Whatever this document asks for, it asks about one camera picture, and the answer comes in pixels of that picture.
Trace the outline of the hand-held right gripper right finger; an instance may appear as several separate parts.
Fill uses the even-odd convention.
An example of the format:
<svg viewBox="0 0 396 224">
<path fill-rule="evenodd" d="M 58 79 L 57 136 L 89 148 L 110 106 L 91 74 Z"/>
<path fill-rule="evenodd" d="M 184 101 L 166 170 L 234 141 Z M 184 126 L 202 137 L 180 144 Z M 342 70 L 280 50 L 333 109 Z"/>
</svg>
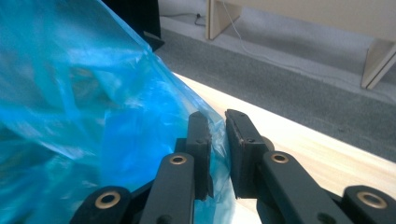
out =
<svg viewBox="0 0 396 224">
<path fill-rule="evenodd" d="M 248 115 L 228 109 L 225 116 L 235 197 L 256 198 L 258 193 L 254 183 L 255 170 L 265 152 L 265 144 Z"/>
</svg>

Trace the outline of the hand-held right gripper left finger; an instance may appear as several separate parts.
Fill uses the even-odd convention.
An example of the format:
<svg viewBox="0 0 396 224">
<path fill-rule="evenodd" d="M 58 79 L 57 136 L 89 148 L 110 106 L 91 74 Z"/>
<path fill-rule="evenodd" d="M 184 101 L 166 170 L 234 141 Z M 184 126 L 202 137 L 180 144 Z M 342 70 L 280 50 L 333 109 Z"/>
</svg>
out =
<svg viewBox="0 0 396 224">
<path fill-rule="evenodd" d="M 175 152 L 190 154 L 194 158 L 195 199 L 205 201 L 214 197 L 210 174 L 211 134 L 208 120 L 201 112 L 189 115 L 186 138 L 178 138 Z"/>
</svg>

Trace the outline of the blue plastic bag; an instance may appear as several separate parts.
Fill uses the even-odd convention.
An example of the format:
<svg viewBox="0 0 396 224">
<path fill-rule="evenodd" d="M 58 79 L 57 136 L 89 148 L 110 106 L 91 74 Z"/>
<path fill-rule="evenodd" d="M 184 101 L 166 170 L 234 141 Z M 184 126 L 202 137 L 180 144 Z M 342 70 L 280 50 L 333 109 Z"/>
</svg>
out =
<svg viewBox="0 0 396 224">
<path fill-rule="evenodd" d="M 0 224 L 69 224 L 103 186 L 137 189 L 203 113 L 212 196 L 231 224 L 225 124 L 102 0 L 0 0 Z"/>
</svg>

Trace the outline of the grey round table grommet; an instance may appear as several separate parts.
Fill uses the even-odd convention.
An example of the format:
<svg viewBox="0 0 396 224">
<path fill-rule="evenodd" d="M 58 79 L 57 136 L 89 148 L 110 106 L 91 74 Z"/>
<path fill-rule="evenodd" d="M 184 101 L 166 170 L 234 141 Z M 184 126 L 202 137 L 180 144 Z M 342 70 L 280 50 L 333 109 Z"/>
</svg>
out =
<svg viewBox="0 0 396 224">
<path fill-rule="evenodd" d="M 275 150 L 275 146 L 270 139 L 263 136 L 262 141 L 264 142 L 264 144 L 266 145 L 266 147 L 268 148 L 269 151 Z"/>
</svg>

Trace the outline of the wooden panel leg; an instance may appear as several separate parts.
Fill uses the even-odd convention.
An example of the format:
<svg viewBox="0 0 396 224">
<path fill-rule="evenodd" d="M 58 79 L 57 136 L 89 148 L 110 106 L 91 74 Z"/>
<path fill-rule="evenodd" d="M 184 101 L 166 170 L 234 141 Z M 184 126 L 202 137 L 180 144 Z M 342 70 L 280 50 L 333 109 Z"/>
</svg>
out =
<svg viewBox="0 0 396 224">
<path fill-rule="evenodd" d="M 361 87 L 372 89 L 394 64 L 396 42 L 375 39 L 367 51 Z"/>
<path fill-rule="evenodd" d="M 214 40 L 240 17 L 241 12 L 240 6 L 226 0 L 206 0 L 205 38 Z"/>
</svg>

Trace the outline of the black curtain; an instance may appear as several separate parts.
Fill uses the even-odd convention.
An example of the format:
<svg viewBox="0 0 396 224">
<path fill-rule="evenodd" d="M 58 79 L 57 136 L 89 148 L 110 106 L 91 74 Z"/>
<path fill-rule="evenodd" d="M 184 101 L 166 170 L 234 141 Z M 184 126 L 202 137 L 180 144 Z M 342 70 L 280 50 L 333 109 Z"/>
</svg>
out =
<svg viewBox="0 0 396 224">
<path fill-rule="evenodd" d="M 158 0 L 102 0 L 135 32 L 161 37 Z"/>
</svg>

